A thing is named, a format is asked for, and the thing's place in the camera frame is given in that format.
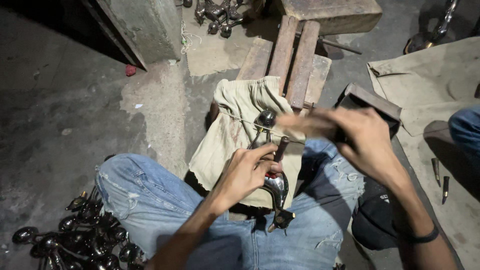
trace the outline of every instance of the wooden vise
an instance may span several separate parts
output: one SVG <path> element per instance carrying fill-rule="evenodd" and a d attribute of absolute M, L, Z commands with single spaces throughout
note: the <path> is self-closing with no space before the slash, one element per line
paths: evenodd
<path fill-rule="evenodd" d="M 237 76 L 237 80 L 258 80 L 266 74 L 280 77 L 278 94 L 288 100 L 296 113 L 302 109 L 310 110 L 313 103 L 318 101 L 332 63 L 326 57 L 315 55 L 320 23 L 307 21 L 303 25 L 288 84 L 285 85 L 298 25 L 297 18 L 284 15 L 272 57 L 270 54 L 273 43 L 257 38 Z M 210 115 L 213 122 L 218 115 L 218 105 L 215 101 L 210 106 Z"/>

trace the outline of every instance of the left hand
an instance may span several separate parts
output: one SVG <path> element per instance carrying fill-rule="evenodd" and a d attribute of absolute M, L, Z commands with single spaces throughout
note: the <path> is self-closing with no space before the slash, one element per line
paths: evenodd
<path fill-rule="evenodd" d="M 261 187 L 264 184 L 265 173 L 282 171 L 279 163 L 268 160 L 267 154 L 276 151 L 277 148 L 275 144 L 267 144 L 254 150 L 237 149 L 233 153 L 227 170 L 205 199 L 212 203 L 215 215 L 221 215 Z"/>

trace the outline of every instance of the person's leg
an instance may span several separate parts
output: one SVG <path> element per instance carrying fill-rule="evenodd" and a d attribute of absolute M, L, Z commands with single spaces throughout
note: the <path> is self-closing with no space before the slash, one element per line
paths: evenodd
<path fill-rule="evenodd" d="M 480 165 L 480 105 L 457 111 L 448 120 L 448 127 L 455 144 L 474 165 Z"/>
<path fill-rule="evenodd" d="M 188 184 L 148 157 L 121 154 L 100 166 L 96 185 L 104 210 L 112 212 L 130 240 L 151 258 L 202 201 Z M 188 269 L 235 269 L 248 265 L 249 222 L 219 217 L 187 263 Z"/>
<path fill-rule="evenodd" d="M 357 198 L 363 192 L 358 173 L 326 140 L 306 142 L 304 158 L 317 158 L 315 179 L 288 208 L 296 218 L 286 230 L 257 231 L 259 269 L 331 270 Z M 273 214 L 267 215 L 266 227 Z"/>

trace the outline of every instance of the red object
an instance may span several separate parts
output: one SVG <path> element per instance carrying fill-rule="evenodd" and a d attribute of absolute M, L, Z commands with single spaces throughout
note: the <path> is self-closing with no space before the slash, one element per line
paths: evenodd
<path fill-rule="evenodd" d="M 125 75 L 130 77 L 132 75 L 135 75 L 135 73 L 137 73 L 137 67 L 136 66 L 132 66 L 132 65 L 128 64 L 125 67 Z"/>
<path fill-rule="evenodd" d="M 270 174 L 270 173 L 265 173 L 265 177 L 275 179 L 275 178 L 276 178 L 276 175 L 275 175 L 274 173 L 272 173 L 272 174 Z"/>

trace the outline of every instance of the beige cloth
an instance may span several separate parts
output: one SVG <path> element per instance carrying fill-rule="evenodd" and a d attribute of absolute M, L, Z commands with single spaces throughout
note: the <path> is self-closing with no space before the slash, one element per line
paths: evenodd
<path fill-rule="evenodd" d="M 471 37 L 370 62 L 368 67 L 374 88 L 403 108 L 400 120 L 417 136 L 433 120 L 448 121 L 459 109 L 480 104 L 474 98 L 480 83 L 479 57 L 480 37 Z"/>
<path fill-rule="evenodd" d="M 287 100 L 278 95 L 278 77 L 273 76 L 267 76 L 258 81 L 222 80 L 216 87 L 214 99 L 220 107 L 220 113 L 190 161 L 190 170 L 195 173 L 198 182 L 206 190 L 212 190 L 233 152 L 238 148 L 247 148 L 257 133 L 257 128 L 252 124 L 227 114 L 253 122 L 263 110 L 273 111 L 277 116 L 293 113 Z M 273 130 L 275 144 L 279 144 L 281 136 L 284 135 L 289 136 L 292 141 L 285 150 L 282 160 L 289 186 L 284 205 L 284 208 L 287 208 L 291 205 L 301 167 L 305 135 L 292 132 L 285 134 L 276 127 Z M 264 143 L 266 143 L 266 133 L 260 135 L 257 145 Z M 240 203 L 271 208 L 272 197 L 267 191 L 257 189 Z"/>
<path fill-rule="evenodd" d="M 439 149 L 425 138 L 453 145 L 446 121 L 459 109 L 480 103 L 473 98 L 480 83 L 479 58 L 480 37 L 472 37 L 367 65 L 374 91 L 404 108 L 398 140 L 465 269 L 478 268 L 480 202 L 441 164 L 441 177 L 450 176 L 448 199 L 442 205 L 442 188 L 431 163 Z"/>

